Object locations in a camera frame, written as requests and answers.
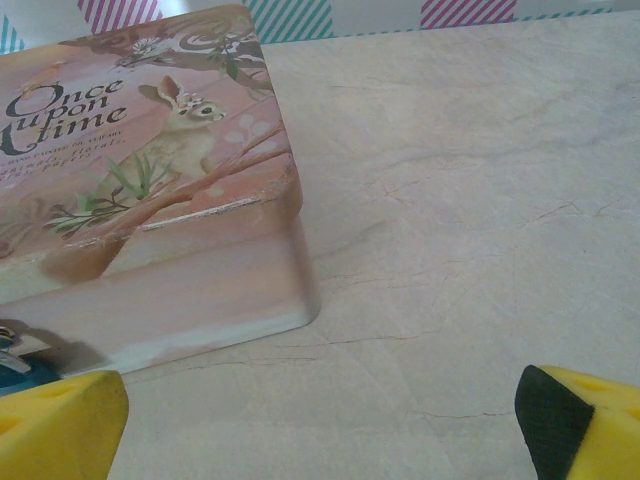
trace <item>pink stripe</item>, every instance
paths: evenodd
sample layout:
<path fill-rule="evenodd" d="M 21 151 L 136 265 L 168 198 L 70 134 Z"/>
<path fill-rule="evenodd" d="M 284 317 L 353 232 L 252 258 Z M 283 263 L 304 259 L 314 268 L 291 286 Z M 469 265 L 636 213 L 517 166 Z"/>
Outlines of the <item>pink stripe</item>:
<path fill-rule="evenodd" d="M 104 14 L 104 22 L 102 22 L 102 28 L 100 29 L 100 32 L 106 32 L 107 30 L 109 30 L 109 20 L 111 20 L 114 3 L 116 3 L 116 0 L 109 0 L 109 6 L 107 7 L 107 13 Z"/>
<path fill-rule="evenodd" d="M 156 2 L 156 0 L 153 0 L 153 3 L 151 4 L 151 8 L 149 8 L 149 13 L 147 13 L 147 18 L 145 19 L 145 23 L 148 23 L 151 21 L 151 19 L 153 18 L 153 14 L 156 11 L 156 8 L 158 8 L 158 2 Z"/>
<path fill-rule="evenodd" d="M 444 10 L 442 10 L 442 12 L 440 12 L 440 15 L 438 15 L 438 16 L 436 17 L 436 19 L 435 19 L 433 22 L 431 22 L 431 23 L 429 24 L 429 26 L 427 27 L 427 30 L 429 30 L 430 28 L 435 27 L 435 26 L 438 24 L 438 22 L 442 19 L 442 17 L 444 17 L 444 16 L 447 14 L 447 12 L 448 12 L 449 10 L 451 10 L 451 8 L 452 8 L 455 4 L 456 4 L 456 2 L 455 2 L 455 1 L 452 1 L 452 2 L 450 2 L 446 7 L 444 7 Z"/>
<path fill-rule="evenodd" d="M 122 27 L 128 27 L 131 25 L 131 15 L 133 15 L 134 8 L 136 8 L 135 2 L 131 2 L 129 4 L 129 10 L 127 10 L 127 15 L 124 17 L 124 22 L 121 25 Z"/>
<path fill-rule="evenodd" d="M 91 18 L 91 9 L 93 8 L 93 0 L 89 0 L 89 4 L 87 5 L 87 11 L 84 12 L 84 20 L 88 23 L 89 18 Z"/>
<path fill-rule="evenodd" d="M 476 21 L 476 19 L 477 19 L 480 15 L 482 15 L 482 13 L 483 13 L 487 8 L 489 8 L 493 2 L 494 2 L 494 0 L 488 0 L 488 1 L 487 1 L 487 3 L 486 3 L 486 4 L 485 4 L 485 5 L 484 5 L 480 10 L 478 10 L 478 11 L 476 12 L 476 14 L 475 14 L 473 17 L 471 17 L 471 18 L 469 19 L 469 21 L 468 21 L 465 25 L 471 25 L 472 23 L 474 23 L 474 22 Z"/>
<path fill-rule="evenodd" d="M 435 15 L 436 12 L 440 10 L 440 7 L 444 5 L 444 3 L 447 1 L 450 2 L 451 0 L 440 0 L 438 4 L 435 6 L 435 8 L 431 10 L 428 15 L 425 15 L 425 17 L 422 19 L 422 22 L 420 22 L 420 26 L 424 26 L 424 24 L 427 23 L 427 20 L 431 19 L 431 17 Z"/>
<path fill-rule="evenodd" d="M 453 20 L 454 18 L 456 18 L 456 15 L 458 15 L 458 14 L 460 13 L 460 10 L 462 10 L 464 7 L 466 7 L 468 3 L 469 3 L 469 2 L 460 2 L 460 6 L 459 6 L 458 8 L 456 8 L 456 9 L 453 11 L 453 13 L 452 13 L 451 15 L 449 15 L 449 16 L 447 17 L 447 19 L 446 19 L 444 22 L 442 22 L 442 25 L 443 25 L 443 26 L 445 26 L 445 27 L 446 27 L 447 25 L 449 25 L 449 22 L 451 22 L 451 20 Z"/>
<path fill-rule="evenodd" d="M 507 8 L 505 8 L 503 11 L 501 11 L 500 14 L 496 18 L 493 19 L 493 23 L 498 23 L 509 12 L 511 12 L 511 15 L 509 15 L 505 19 L 505 21 L 510 22 L 511 20 L 513 20 L 513 11 L 512 10 L 514 8 L 516 8 L 516 0 L 512 0 L 511 3 L 509 5 L 507 5 Z"/>
<path fill-rule="evenodd" d="M 431 4 L 432 4 L 433 2 L 435 2 L 435 1 L 436 1 L 436 0 L 427 0 L 427 1 L 424 3 L 424 5 L 422 6 L 421 13 L 424 13 L 424 12 L 425 12 L 425 10 L 426 10 L 427 8 L 429 8 L 429 7 L 431 6 Z"/>
<path fill-rule="evenodd" d="M 140 7 L 138 9 L 138 14 L 136 15 L 136 19 L 133 21 L 134 25 L 137 25 L 140 23 L 140 20 L 142 19 L 142 14 L 144 13 L 144 9 L 147 7 L 147 0 L 142 0 L 140 2 Z"/>
<path fill-rule="evenodd" d="M 500 0 L 498 5 L 493 7 L 489 13 L 487 13 L 482 20 L 480 20 L 480 25 L 483 25 L 485 22 L 489 21 L 489 19 L 504 5 L 508 0 Z"/>
<path fill-rule="evenodd" d="M 98 32 L 98 25 L 100 25 L 100 18 L 102 17 L 102 9 L 104 7 L 105 0 L 101 0 L 98 4 L 98 11 L 96 12 L 96 16 L 93 18 L 93 25 L 91 27 L 91 31 L 93 33 Z"/>
<path fill-rule="evenodd" d="M 120 25 L 120 17 L 122 16 L 122 11 L 124 10 L 124 0 L 119 0 L 120 5 L 118 5 L 118 11 L 116 12 L 116 18 L 113 20 L 113 25 L 111 28 L 118 28 Z"/>
<path fill-rule="evenodd" d="M 459 26 L 459 25 L 463 22 L 463 20 L 464 20 L 465 18 L 467 18 L 467 17 L 469 16 L 469 14 L 471 14 L 471 13 L 476 9 L 476 7 L 477 7 L 478 5 L 480 5 L 480 3 L 481 3 L 482 1 L 483 1 L 483 0 L 476 0 L 476 3 L 474 3 L 473 5 L 471 5 L 471 7 L 470 7 L 466 12 L 464 12 L 464 13 L 462 14 L 462 16 L 461 16 L 460 18 L 458 18 L 458 20 L 456 20 L 456 23 L 454 23 L 454 24 L 453 24 L 453 26 L 454 26 L 454 27 Z"/>

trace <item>pink tin lid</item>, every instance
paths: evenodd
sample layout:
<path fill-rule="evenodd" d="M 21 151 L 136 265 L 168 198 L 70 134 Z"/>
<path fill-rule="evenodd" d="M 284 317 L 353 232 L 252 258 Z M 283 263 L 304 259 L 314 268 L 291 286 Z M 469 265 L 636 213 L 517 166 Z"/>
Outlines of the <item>pink tin lid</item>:
<path fill-rule="evenodd" d="M 242 241 L 299 211 L 243 6 L 5 55 L 0 85 L 0 303 Z"/>

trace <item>white marble surface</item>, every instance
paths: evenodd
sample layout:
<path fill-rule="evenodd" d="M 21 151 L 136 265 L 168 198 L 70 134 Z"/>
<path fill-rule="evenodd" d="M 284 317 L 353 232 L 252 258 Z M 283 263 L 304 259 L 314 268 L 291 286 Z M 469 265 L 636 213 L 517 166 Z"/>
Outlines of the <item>white marble surface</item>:
<path fill-rule="evenodd" d="M 640 13 L 265 52 L 323 311 L 128 375 L 110 480 L 534 480 L 527 364 L 640 384 Z"/>

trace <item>decorative tin box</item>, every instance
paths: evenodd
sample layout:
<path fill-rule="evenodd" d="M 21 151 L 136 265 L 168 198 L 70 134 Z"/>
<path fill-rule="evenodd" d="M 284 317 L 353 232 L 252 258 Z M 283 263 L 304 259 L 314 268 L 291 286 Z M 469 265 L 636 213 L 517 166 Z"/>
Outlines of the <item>decorative tin box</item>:
<path fill-rule="evenodd" d="M 0 57 L 0 324 L 127 372 L 308 323 L 300 182 L 248 10 Z"/>

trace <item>striped wall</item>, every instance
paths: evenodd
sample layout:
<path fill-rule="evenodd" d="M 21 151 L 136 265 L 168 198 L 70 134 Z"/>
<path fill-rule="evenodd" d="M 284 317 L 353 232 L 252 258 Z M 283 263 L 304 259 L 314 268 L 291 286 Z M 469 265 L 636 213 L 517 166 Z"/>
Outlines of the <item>striped wall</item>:
<path fill-rule="evenodd" d="M 640 0 L 0 0 L 0 54 L 227 3 L 249 8 L 263 43 L 640 9 Z"/>

